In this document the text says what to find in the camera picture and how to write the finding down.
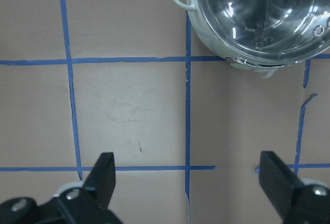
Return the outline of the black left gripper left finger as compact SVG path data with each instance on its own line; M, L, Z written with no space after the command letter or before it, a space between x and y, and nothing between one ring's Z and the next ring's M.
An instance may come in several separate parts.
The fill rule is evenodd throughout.
M1 203L1 223L121 223L108 206L116 185L114 155L101 153L84 182L63 185L48 202L30 197Z

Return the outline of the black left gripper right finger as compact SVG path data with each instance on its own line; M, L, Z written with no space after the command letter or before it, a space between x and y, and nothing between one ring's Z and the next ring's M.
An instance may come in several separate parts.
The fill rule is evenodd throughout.
M329 186L300 179L272 151L262 151L259 184L282 223L329 223Z

